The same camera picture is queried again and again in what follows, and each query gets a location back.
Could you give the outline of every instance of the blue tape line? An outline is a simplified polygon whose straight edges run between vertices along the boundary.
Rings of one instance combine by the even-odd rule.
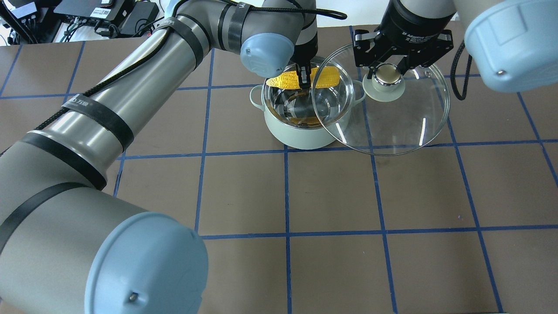
[[[234,156],[234,155],[258,155],[258,154],[279,154],[283,153],[282,149],[274,150],[245,150],[245,151],[224,151],[218,153],[206,153],[206,156]]]
[[[264,239],[268,237],[286,237],[283,232],[272,234],[232,234],[232,235],[203,235],[204,240],[226,240],[226,239]]]
[[[207,86],[178,87],[177,91],[191,91],[195,89],[207,89]]]
[[[537,127],[535,126],[535,122],[533,121],[533,118],[531,118],[531,114],[529,113],[529,110],[527,109],[527,106],[525,105],[525,101],[523,101],[523,96],[521,96],[521,93],[517,93],[517,97],[519,98],[519,101],[521,102],[521,106],[523,107],[523,110],[525,111],[525,114],[527,115],[527,118],[529,119],[529,123],[531,124],[531,128],[533,128],[533,133],[535,133],[535,137],[537,138],[538,143],[541,145],[542,154],[545,156],[546,164],[549,166],[550,173],[552,174],[552,177],[554,178],[554,183],[558,187],[558,176],[556,175],[556,171],[554,170],[554,167],[552,166],[552,162],[550,161],[549,154],[546,152],[546,148],[545,148],[545,145],[544,145],[543,141],[541,140],[541,136],[539,135],[539,133],[537,131]]]
[[[492,226],[480,227],[481,231],[518,231],[518,230],[553,230],[558,225],[524,225],[524,226]],[[476,227],[463,228],[432,228],[432,229],[393,229],[393,230],[354,230],[354,231],[309,231],[289,232],[289,237],[318,237],[318,236],[361,236],[361,235],[407,235],[407,234],[444,234],[454,232],[477,232]],[[286,237],[287,233],[278,232],[270,234],[231,234],[231,235],[204,235],[204,240],[222,239],[261,239],[268,237]]]
[[[288,151],[289,153],[307,153],[312,151],[346,151],[346,150],[353,150],[353,149],[350,147],[322,147],[322,148],[317,148],[312,150],[291,148]]]
[[[184,158],[184,157],[201,157],[201,154],[135,155],[135,156],[126,156],[126,159]]]
[[[64,98],[64,102],[68,100],[68,94],[70,94],[71,86],[74,84],[75,74],[78,72],[79,63],[81,61],[81,56],[83,55],[83,50],[85,48],[85,41],[81,42],[81,49],[79,50],[78,59],[75,62],[74,71],[71,74],[70,83],[68,84],[68,89],[66,90],[66,97]]]
[[[481,227],[480,229],[482,231],[545,230],[545,229],[558,229],[558,225],[494,226],[494,227]]]
[[[349,26],[349,31],[351,34],[351,38],[353,38],[353,27]],[[362,80],[362,73],[360,71],[360,68],[357,68],[357,73],[358,73],[358,79]],[[363,110],[363,114],[364,114],[364,124],[366,126],[366,132],[367,132],[367,137],[368,137],[368,149],[370,150],[370,153],[372,153],[374,151],[374,145],[372,143],[372,133],[370,131],[370,125],[368,123],[368,119],[367,119],[367,115],[366,115],[366,111],[367,111],[367,104],[366,104],[366,100],[364,100],[362,102],[362,110]],[[378,215],[379,215],[379,220],[380,220],[380,227],[382,229],[382,242],[383,242],[383,247],[384,247],[384,255],[386,258],[386,270],[387,270],[387,277],[388,277],[388,282],[389,282],[389,292],[391,295],[391,305],[393,308],[393,312],[395,314],[398,314],[397,311],[397,301],[396,301],[396,297],[395,297],[395,285],[393,284],[393,274],[392,274],[392,269],[391,269],[391,258],[389,257],[389,246],[388,246],[388,242],[387,242],[387,233],[386,233],[386,223],[384,220],[384,216],[383,216],[383,208],[382,208],[382,197],[380,195],[380,187],[379,187],[379,183],[378,183],[378,172],[377,172],[377,168],[376,168],[376,157],[374,155],[370,155],[370,162],[372,164],[372,175],[374,176],[374,188],[376,190],[376,201],[378,204]]]
[[[555,143],[558,140],[543,140],[546,143]],[[457,143],[457,146],[483,146],[483,145],[515,145],[515,144],[536,144],[537,140],[527,140],[527,141],[502,141],[502,142],[465,142]],[[387,146],[374,146],[377,148],[386,148]],[[436,147],[454,147],[453,143],[440,143],[425,146],[426,148],[436,148]],[[358,149],[367,149],[367,147],[359,147]],[[300,150],[300,149],[288,149],[289,153],[311,153],[318,151],[351,151],[352,148],[349,147],[332,147],[332,148],[319,148],[314,150]],[[274,149],[274,150],[245,150],[245,151],[220,151],[214,153],[205,153],[205,156],[236,156],[236,155],[258,155],[258,154],[283,154],[284,150]],[[201,157],[201,153],[191,153],[191,154],[162,154],[162,155],[133,155],[126,156],[126,159],[153,159],[153,158],[185,158],[185,157]]]
[[[443,104],[444,101],[443,101],[442,95],[441,95],[440,90],[438,89],[438,87],[436,87],[436,91],[438,93],[438,98],[440,100],[440,103]],[[453,127],[451,125],[451,119],[449,117],[448,117],[448,128],[450,130],[451,141],[454,144],[455,155],[456,155],[458,163],[459,163],[459,169],[461,171],[461,176],[463,177],[463,183],[465,185],[465,191],[467,193],[467,198],[469,200],[469,206],[471,207],[471,213],[473,214],[473,220],[475,221],[475,228],[477,230],[477,235],[479,237],[480,248],[482,249],[482,252],[483,252],[484,263],[485,263],[486,268],[487,268],[488,277],[490,279],[490,285],[492,286],[492,292],[494,294],[494,299],[496,300],[496,305],[498,307],[498,312],[502,313],[502,312],[504,312],[504,310],[502,308],[502,301],[500,299],[500,294],[498,293],[498,287],[496,286],[496,280],[494,279],[494,273],[492,272],[492,266],[490,264],[490,259],[488,257],[488,250],[486,248],[486,244],[484,243],[483,233],[482,233],[482,230],[480,228],[479,218],[477,216],[477,209],[475,208],[475,204],[473,202],[473,195],[471,194],[471,189],[469,187],[469,181],[467,180],[467,174],[465,173],[465,166],[463,165],[463,160],[461,159],[461,153],[459,151],[459,145],[458,145],[458,143],[455,139],[455,133],[454,133]]]
[[[396,229],[386,230],[389,235],[407,235],[407,234],[438,234],[438,233],[452,233],[452,232],[472,232],[476,231],[476,227],[462,227],[462,228],[431,228],[431,229]]]
[[[222,89],[222,88],[243,88],[243,87],[254,87],[254,86],[258,86],[260,84],[240,84],[240,85],[219,85],[219,86],[213,86],[212,88],[218,88],[218,89]]]
[[[196,220],[194,225],[194,230],[196,232],[198,232],[200,228],[201,192],[204,186],[205,153],[207,151],[207,146],[208,146],[209,110],[211,106],[211,83],[213,82],[214,60],[215,60],[215,48],[211,50],[211,63],[209,65],[208,99],[205,104],[204,144],[201,151],[200,180],[198,183],[198,203],[196,205]]]
[[[285,249],[287,264],[287,313],[292,314],[292,284],[291,284],[291,218],[290,218],[290,200],[288,187],[288,146],[283,145],[283,166],[285,167]]]
[[[126,151],[122,153],[120,158],[120,168],[118,168],[118,175],[116,176],[116,182],[114,184],[114,192],[112,196],[116,197],[118,195],[118,188],[120,187],[120,180],[122,179],[122,171],[124,171],[124,162],[126,161]]]
[[[462,142],[462,143],[457,143],[457,146],[515,145],[515,144],[536,144],[536,143],[538,143],[537,140],[488,141],[488,142]]]
[[[67,97],[68,94],[47,94],[47,95],[25,95],[25,96],[4,96],[0,99],[29,99],[29,98],[49,98],[49,97]]]
[[[6,80],[4,81],[4,84],[2,84],[2,89],[0,89],[0,96],[4,94],[4,90],[6,89],[6,85],[8,84],[9,77],[12,75],[13,68],[16,66],[16,61],[17,58],[19,58],[20,56],[20,52],[22,48],[23,45],[20,45],[20,47],[17,49],[16,56],[13,58],[12,61],[12,66],[9,68],[8,75],[6,75]]]

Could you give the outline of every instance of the power adapter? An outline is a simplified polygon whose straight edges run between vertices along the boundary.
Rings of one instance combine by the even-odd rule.
[[[119,37],[132,37],[135,35],[142,24],[149,24],[157,18],[159,6],[153,2],[136,1],[136,5],[128,18],[120,27]]]

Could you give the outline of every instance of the black box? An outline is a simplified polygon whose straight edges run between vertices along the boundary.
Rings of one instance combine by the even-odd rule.
[[[141,28],[140,26],[144,23],[153,22],[158,14],[159,6],[157,4],[145,1],[136,2],[132,13],[128,14],[128,17],[122,23],[122,27],[120,27],[119,37],[132,37],[139,30],[136,28]]]
[[[62,0],[54,9],[54,13],[67,16],[66,22],[73,17],[87,20],[88,26],[95,26],[102,21],[100,27],[107,28],[110,24],[120,25],[126,15],[132,12],[134,0],[114,0],[111,8],[101,8],[101,0]]]

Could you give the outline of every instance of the metal tube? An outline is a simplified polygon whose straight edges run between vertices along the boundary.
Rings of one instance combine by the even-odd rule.
[[[186,17],[180,20],[188,22]],[[126,60],[107,75],[120,72],[140,60],[161,40],[164,30],[156,31]],[[204,55],[209,52],[205,35],[198,37],[205,44]],[[165,101],[195,69],[194,52],[188,43],[172,33],[162,49],[148,62],[92,96],[92,99],[118,114],[137,135]],[[42,131],[45,135],[74,150],[102,175],[122,152],[116,137],[87,116],[70,111]]]

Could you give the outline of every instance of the black strap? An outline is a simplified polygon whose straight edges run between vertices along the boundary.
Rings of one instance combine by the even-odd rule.
[[[189,18],[190,20],[192,20],[192,22],[196,23],[196,24],[201,28],[201,30],[204,32],[205,37],[208,39],[208,44],[211,45],[211,37],[209,37],[209,33],[208,33],[207,29],[205,29],[205,26],[204,26],[202,23],[200,23],[200,21],[198,21],[197,18],[195,18],[195,17],[193,17],[193,16],[191,16],[191,15],[182,14],[182,13],[181,13],[181,14],[177,14],[176,16],[184,16],[184,17],[187,17],[187,18]]]
[[[122,151],[125,151],[134,140],[132,129],[119,115],[89,97],[77,94],[63,104],[62,107],[88,116],[103,128],[109,130],[122,145]]]
[[[242,47],[242,28],[244,20],[252,6],[248,3],[238,2],[233,16],[230,18],[229,26],[229,48],[232,52],[239,54]]]
[[[0,225],[0,255],[15,230],[37,207],[62,192],[86,187],[86,185],[75,182],[60,183],[38,192],[23,202],[23,204],[19,205]]]
[[[304,26],[301,31],[303,31],[303,30],[307,29],[308,27],[312,26],[312,24],[314,24],[315,21],[316,21],[316,16],[314,15],[314,18],[312,19],[312,21],[310,21],[310,23],[308,23],[306,26]]]
[[[172,28],[178,35],[180,35],[180,37],[182,37],[182,39],[184,39],[188,43],[188,45],[190,45],[190,47],[194,51],[194,56],[196,57],[197,68],[204,59],[204,49],[201,46],[200,40],[196,37],[192,29],[188,25],[180,22],[180,20],[176,17],[168,17],[164,19],[153,32],[167,27]]]
[[[107,181],[103,175],[95,169],[95,167],[66,146],[51,140],[46,136],[33,132],[27,133],[20,141],[40,148],[67,163],[68,166],[74,168],[83,177],[90,181],[97,190],[102,190],[105,186],[107,186]]]
[[[233,5],[228,4],[223,8],[221,16],[219,17],[219,23],[217,24],[217,39],[219,40],[219,47],[221,50],[225,50],[225,45],[223,44],[223,21],[225,20],[225,16],[227,15],[227,12],[229,12],[231,6]]]

